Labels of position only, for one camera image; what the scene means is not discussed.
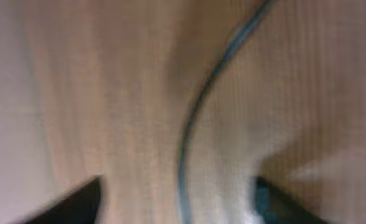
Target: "wooden surface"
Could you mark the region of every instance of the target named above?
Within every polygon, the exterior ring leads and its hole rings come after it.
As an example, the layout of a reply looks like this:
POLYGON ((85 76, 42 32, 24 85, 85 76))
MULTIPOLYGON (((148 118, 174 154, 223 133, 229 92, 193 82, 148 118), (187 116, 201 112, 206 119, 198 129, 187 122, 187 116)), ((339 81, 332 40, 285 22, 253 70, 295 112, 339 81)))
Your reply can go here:
MULTIPOLYGON (((103 174, 104 223, 178 223, 182 123, 259 3, 27 0, 60 191, 103 174)), ((366 1, 277 1, 207 100, 189 163, 196 223, 248 223, 256 174, 366 223, 366 1)))

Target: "cord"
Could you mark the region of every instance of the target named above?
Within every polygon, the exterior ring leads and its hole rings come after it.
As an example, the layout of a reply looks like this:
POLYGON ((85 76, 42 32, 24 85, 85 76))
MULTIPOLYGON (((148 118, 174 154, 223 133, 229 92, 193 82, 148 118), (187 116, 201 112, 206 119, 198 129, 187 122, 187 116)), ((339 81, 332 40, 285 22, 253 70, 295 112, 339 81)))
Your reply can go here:
POLYGON ((194 101, 194 105, 189 113, 189 116, 187 117, 187 121, 182 133, 182 139, 179 147, 179 157, 177 161, 177 187, 179 194, 180 211, 184 224, 192 223, 192 211, 190 208, 185 184, 185 171, 187 167, 187 156, 189 152, 188 146, 192 137, 194 123, 197 120, 205 97, 209 94, 210 89, 213 87, 216 79, 219 77, 220 72, 226 67, 226 64, 229 62, 229 60, 235 55, 235 53, 244 43, 247 37, 253 32, 267 9, 271 6, 271 3, 274 1, 275 0, 265 0, 252 16, 252 18, 234 36, 233 40, 229 43, 226 51, 222 55, 222 59, 218 61, 218 63, 206 79, 197 99, 194 101))

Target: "dark object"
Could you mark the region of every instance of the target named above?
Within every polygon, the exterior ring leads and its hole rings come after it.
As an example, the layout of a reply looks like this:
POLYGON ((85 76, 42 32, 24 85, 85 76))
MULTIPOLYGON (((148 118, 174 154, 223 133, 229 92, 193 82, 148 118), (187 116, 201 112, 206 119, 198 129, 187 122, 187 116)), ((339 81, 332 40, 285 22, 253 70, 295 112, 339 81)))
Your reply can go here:
POLYGON ((262 177, 256 179, 255 210, 265 224, 326 224, 262 177))
POLYGON ((178 196, 180 203, 180 211, 181 217, 183 219, 183 223, 191 224, 192 223, 192 212, 190 208, 189 198, 187 196, 187 190, 185 185, 186 178, 186 166, 187 166, 187 157, 189 153, 189 143, 192 137, 192 131, 197 120, 198 114, 201 110, 202 105, 204 104, 204 100, 206 96, 209 94, 212 86, 214 85, 216 79, 219 77, 221 71, 226 67, 232 57, 235 55, 237 50, 241 47, 241 45, 246 41, 248 36, 252 34, 255 30, 267 9, 271 6, 274 0, 264 0, 259 9, 254 13, 252 18, 244 24, 244 26, 236 33, 233 37, 233 40, 228 44, 222 58, 218 61, 216 66, 210 72, 210 75, 207 77, 198 97, 195 99, 192 108, 189 111, 189 115, 187 117, 187 121, 182 130, 182 139, 179 146, 179 155, 177 160, 177 187, 178 187, 178 196))
POLYGON ((25 224, 94 224, 101 202, 101 178, 96 177, 25 224))

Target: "black cable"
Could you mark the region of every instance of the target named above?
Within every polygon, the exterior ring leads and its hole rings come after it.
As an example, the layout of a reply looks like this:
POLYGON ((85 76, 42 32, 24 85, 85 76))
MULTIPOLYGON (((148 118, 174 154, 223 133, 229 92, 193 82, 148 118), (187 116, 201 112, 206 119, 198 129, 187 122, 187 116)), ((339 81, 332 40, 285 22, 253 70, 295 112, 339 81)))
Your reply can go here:
POLYGON ((195 103, 189 113, 186 124, 183 129, 183 135, 179 148, 179 158, 177 161, 177 187, 179 194, 180 210, 184 224, 192 223, 192 212, 190 209, 189 198, 187 196, 187 189, 185 184, 185 170, 187 166, 187 154, 188 145, 192 137, 192 130, 194 123, 198 117, 198 113, 203 105, 205 97, 212 88, 215 80, 219 77, 220 72, 226 66, 228 61, 234 56, 240 46, 244 43, 246 38, 253 32, 256 25, 260 22, 262 16, 266 10, 271 6, 274 0, 265 0, 259 9, 255 12, 253 17, 241 28, 241 30, 234 36, 234 39, 229 43, 222 59, 216 64, 210 73, 209 77, 205 81, 199 96, 195 100, 195 103))

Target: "gray wall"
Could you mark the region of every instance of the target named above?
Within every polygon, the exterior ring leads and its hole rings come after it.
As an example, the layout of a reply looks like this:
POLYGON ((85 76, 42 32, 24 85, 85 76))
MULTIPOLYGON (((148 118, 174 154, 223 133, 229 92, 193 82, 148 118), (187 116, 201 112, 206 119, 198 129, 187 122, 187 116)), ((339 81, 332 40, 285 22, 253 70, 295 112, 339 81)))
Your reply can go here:
POLYGON ((17 1, 0 1, 0 223, 38 209, 55 193, 38 91, 17 1))

